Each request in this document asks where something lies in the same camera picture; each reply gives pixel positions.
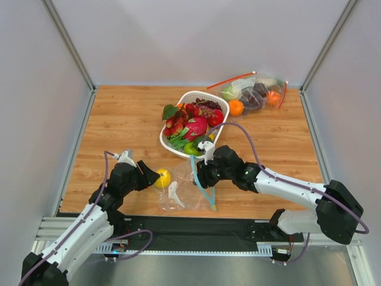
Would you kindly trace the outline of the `blue zip top bag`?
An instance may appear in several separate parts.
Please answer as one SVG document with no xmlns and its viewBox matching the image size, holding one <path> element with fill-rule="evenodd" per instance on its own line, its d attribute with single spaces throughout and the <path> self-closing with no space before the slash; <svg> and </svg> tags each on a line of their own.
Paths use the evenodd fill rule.
<svg viewBox="0 0 381 286">
<path fill-rule="evenodd" d="M 196 175 L 197 157 L 190 156 L 172 169 L 171 184 L 167 188 L 156 188 L 158 205 L 165 211 L 212 210 L 216 211 L 215 189 L 203 188 Z"/>
</svg>

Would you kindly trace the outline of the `fake lychee bunch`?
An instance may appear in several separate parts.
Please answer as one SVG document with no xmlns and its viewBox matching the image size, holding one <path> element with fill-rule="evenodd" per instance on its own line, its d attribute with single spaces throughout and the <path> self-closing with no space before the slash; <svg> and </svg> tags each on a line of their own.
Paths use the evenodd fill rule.
<svg viewBox="0 0 381 286">
<path fill-rule="evenodd" d="M 167 138 L 174 138 L 177 136 L 183 130 L 185 123 L 189 119 L 194 117 L 202 117 L 198 116 L 198 106 L 195 104 L 186 104 L 185 109 L 177 108 L 177 110 L 175 110 L 172 105 L 167 105 L 166 107 L 172 107 L 171 117 L 169 117 L 171 114 L 169 111 L 163 115 L 163 119 L 165 119 L 164 136 Z"/>
</svg>

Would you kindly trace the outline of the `pink fake grape bunch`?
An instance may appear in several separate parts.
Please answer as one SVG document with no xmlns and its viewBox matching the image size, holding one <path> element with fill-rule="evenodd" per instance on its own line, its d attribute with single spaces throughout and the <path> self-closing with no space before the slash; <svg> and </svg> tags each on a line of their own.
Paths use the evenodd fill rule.
<svg viewBox="0 0 381 286">
<path fill-rule="evenodd" d="M 215 112 L 213 108 L 202 105 L 198 107 L 198 116 L 209 119 L 215 117 Z"/>
</svg>

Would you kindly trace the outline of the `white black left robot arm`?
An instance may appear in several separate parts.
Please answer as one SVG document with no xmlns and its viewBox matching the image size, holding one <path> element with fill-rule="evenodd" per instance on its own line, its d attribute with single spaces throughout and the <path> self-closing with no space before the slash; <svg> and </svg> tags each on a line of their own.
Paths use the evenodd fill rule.
<svg viewBox="0 0 381 286">
<path fill-rule="evenodd" d="M 76 220 L 49 247 L 23 260 L 20 285 L 68 285 L 82 264 L 107 240 L 132 236 L 118 209 L 132 191 L 153 185 L 160 175 L 142 160 L 118 162 Z"/>
</svg>

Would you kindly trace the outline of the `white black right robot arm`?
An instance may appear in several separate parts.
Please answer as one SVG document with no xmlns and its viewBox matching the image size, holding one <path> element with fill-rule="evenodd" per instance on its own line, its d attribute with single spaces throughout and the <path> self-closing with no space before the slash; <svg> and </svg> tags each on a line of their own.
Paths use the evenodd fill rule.
<svg viewBox="0 0 381 286">
<path fill-rule="evenodd" d="M 231 181 L 243 191 L 270 194 L 305 207 L 304 211 L 277 210 L 274 224 L 284 233 L 322 233 L 332 241 L 348 245 L 359 230 L 363 208 L 349 189 L 336 180 L 311 183 L 272 171 L 263 165 L 243 161 L 227 145 L 217 148 L 209 160 L 196 164 L 202 188 Z"/>
</svg>

